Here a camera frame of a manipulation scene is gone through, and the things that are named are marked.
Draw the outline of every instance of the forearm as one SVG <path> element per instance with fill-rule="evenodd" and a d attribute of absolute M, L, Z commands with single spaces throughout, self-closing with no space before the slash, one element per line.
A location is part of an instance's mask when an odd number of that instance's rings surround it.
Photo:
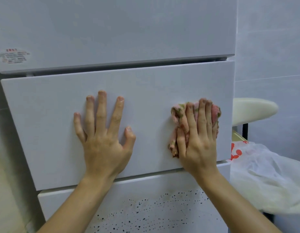
<path fill-rule="evenodd" d="M 112 181 L 95 184 L 84 178 L 38 233 L 82 233 L 93 218 Z"/>
<path fill-rule="evenodd" d="M 219 172 L 197 179 L 232 233 L 280 232 L 263 214 L 242 197 Z"/>

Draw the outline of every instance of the finger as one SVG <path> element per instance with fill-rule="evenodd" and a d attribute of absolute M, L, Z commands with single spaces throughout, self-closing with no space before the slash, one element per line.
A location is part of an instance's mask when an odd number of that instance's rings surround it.
<path fill-rule="evenodd" d="M 133 133 L 131 127 L 126 127 L 125 128 L 125 137 L 126 137 L 126 142 L 123 146 L 123 148 L 128 151 L 128 152 L 133 152 L 134 144 L 136 141 L 136 135 Z"/>
<path fill-rule="evenodd" d="M 124 98 L 122 96 L 119 96 L 117 98 L 116 106 L 114 108 L 113 115 L 111 117 L 110 126 L 107 132 L 107 134 L 110 135 L 111 137 L 118 138 L 123 107 L 124 107 Z"/>
<path fill-rule="evenodd" d="M 200 99 L 200 101 L 199 101 L 199 115 L 198 115 L 198 133 L 199 133 L 199 137 L 206 137 L 207 136 L 205 106 L 206 106 L 206 99 L 205 98 Z"/>
<path fill-rule="evenodd" d="M 81 115 L 79 113 L 74 113 L 74 118 L 73 118 L 73 123 L 74 123 L 74 130 L 76 135 L 78 136 L 79 140 L 81 143 L 86 142 L 86 133 L 84 132 L 82 125 L 81 125 Z"/>
<path fill-rule="evenodd" d="M 186 156 L 187 147 L 185 134 L 181 128 L 177 129 L 177 145 L 179 158 L 184 158 Z"/>
<path fill-rule="evenodd" d="M 216 141 L 217 139 L 217 130 L 218 130 L 218 121 L 215 123 L 215 125 L 212 127 L 212 139 Z"/>
<path fill-rule="evenodd" d="M 196 127 L 196 121 L 194 119 L 192 103 L 187 104 L 186 115 L 187 115 L 187 120 L 189 125 L 190 137 L 196 137 L 198 135 L 198 129 Z"/>
<path fill-rule="evenodd" d="M 95 134 L 94 101 L 93 96 L 86 97 L 85 129 L 89 137 Z"/>
<path fill-rule="evenodd" d="M 211 108 L 212 108 L 212 101 L 207 100 L 206 101 L 206 108 L 205 108 L 206 130 L 207 130 L 207 137 L 212 140 Z"/>
<path fill-rule="evenodd" d="M 107 119 L 107 93 L 105 91 L 98 92 L 98 108 L 96 113 L 96 133 L 103 135 L 106 131 Z"/>

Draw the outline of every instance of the stained refrigerator door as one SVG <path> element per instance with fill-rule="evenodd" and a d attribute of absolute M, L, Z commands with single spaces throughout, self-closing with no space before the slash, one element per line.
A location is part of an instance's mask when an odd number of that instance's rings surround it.
<path fill-rule="evenodd" d="M 230 164 L 218 165 L 229 180 Z M 74 189 L 42 191 L 45 219 Z M 120 181 L 113 184 L 86 233 L 227 233 L 228 227 L 194 178 L 185 171 Z"/>
<path fill-rule="evenodd" d="M 0 0 L 0 72 L 235 54 L 237 0 Z"/>
<path fill-rule="evenodd" d="M 218 160 L 230 158 L 234 62 L 108 70 L 1 81 L 37 190 L 75 185 L 85 171 L 74 134 L 73 113 L 84 118 L 85 98 L 107 92 L 110 117 L 125 98 L 119 141 L 130 125 L 137 136 L 132 158 L 119 177 L 181 167 L 167 149 L 175 125 L 171 107 L 206 97 L 221 107 Z"/>

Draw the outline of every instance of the white refrigerator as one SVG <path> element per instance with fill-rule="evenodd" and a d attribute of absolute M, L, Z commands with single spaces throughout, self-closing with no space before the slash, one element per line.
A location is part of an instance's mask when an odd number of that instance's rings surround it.
<path fill-rule="evenodd" d="M 125 98 L 120 129 L 137 140 L 87 231 L 227 232 L 167 144 L 171 107 L 210 98 L 229 178 L 236 10 L 237 0 L 0 0 L 1 83 L 46 219 L 85 171 L 73 113 L 103 89 L 109 115 Z"/>

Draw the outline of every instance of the refrigerator door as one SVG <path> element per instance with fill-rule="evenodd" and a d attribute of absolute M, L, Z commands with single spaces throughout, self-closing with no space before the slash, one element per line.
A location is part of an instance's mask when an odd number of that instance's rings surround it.
<path fill-rule="evenodd" d="M 85 171 L 74 134 L 73 113 L 84 118 L 85 98 L 106 90 L 110 118 L 117 96 L 125 98 L 119 141 L 130 125 L 137 136 L 132 158 L 119 177 L 181 167 L 167 144 L 175 125 L 171 107 L 212 99 L 221 107 L 218 160 L 230 158 L 234 62 L 108 70 L 1 81 L 37 190 L 75 185 Z"/>
<path fill-rule="evenodd" d="M 218 169 L 229 180 L 230 165 Z M 38 195 L 46 220 L 73 190 Z M 181 171 L 114 183 L 85 232 L 97 230 L 227 233 L 228 227 L 194 178 Z"/>
<path fill-rule="evenodd" d="M 237 0 L 0 0 L 0 72 L 234 55 Z"/>

